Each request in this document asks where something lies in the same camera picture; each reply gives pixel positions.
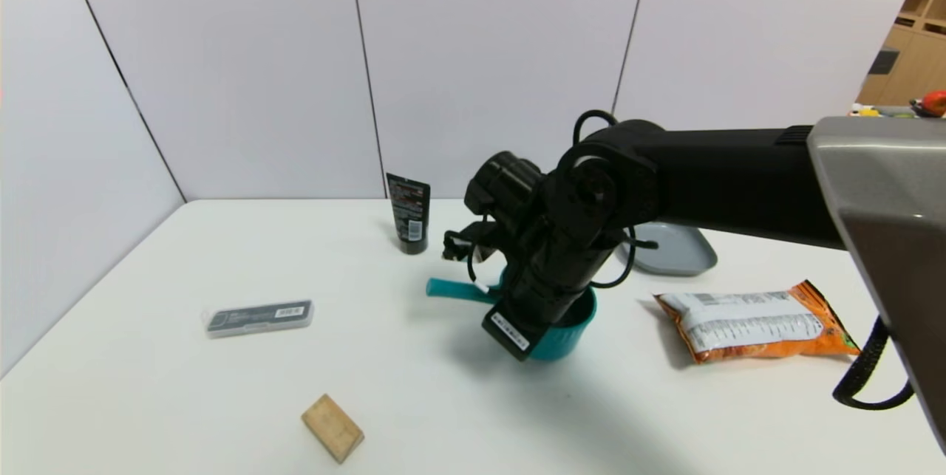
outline gray plate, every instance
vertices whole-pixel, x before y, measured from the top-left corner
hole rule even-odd
[[[699,229],[651,222],[635,226],[634,231],[638,239],[653,240],[660,245],[656,250],[636,250],[634,266],[645,272],[662,276],[698,276],[716,266],[716,252]],[[622,245],[625,259],[627,250],[628,246]]]

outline black tube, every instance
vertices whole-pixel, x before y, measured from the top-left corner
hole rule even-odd
[[[430,220],[430,185],[393,174],[386,176],[401,250],[411,256],[422,253]]]

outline white label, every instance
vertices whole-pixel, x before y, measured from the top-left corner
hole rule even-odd
[[[496,327],[499,327],[503,333],[506,333],[509,340],[519,346],[522,351],[525,351],[526,348],[529,347],[529,341],[527,341],[526,338],[523,337],[523,334],[520,333],[516,327],[513,327],[513,324],[510,324],[503,315],[494,312],[493,316],[490,316],[489,319],[493,320],[493,324],[496,324]]]
[[[423,236],[423,222],[408,220],[408,240],[420,240]]]
[[[286,318],[287,316],[299,316],[305,311],[305,307],[288,307],[276,311],[277,318]]]
[[[821,320],[789,293],[664,294],[697,353],[737,345],[808,341]]]

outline snack bag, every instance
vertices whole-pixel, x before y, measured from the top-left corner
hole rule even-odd
[[[736,357],[858,355],[824,296],[809,281],[781,293],[654,296],[697,364]]]

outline teal bowl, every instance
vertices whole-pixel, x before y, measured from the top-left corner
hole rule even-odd
[[[492,289],[499,290],[499,286],[492,287]],[[484,293],[476,284],[436,279],[435,277],[432,277],[426,283],[426,295],[480,302],[490,304],[490,306],[497,302],[496,297]],[[535,349],[529,357],[535,360],[559,360],[559,358],[570,354],[578,345],[578,340],[581,340],[585,327],[594,319],[597,309],[597,298],[594,289],[589,287],[585,294],[582,294],[572,304],[571,309],[568,310],[567,319],[562,321],[561,324],[552,326],[542,337],[542,340],[535,345]]]

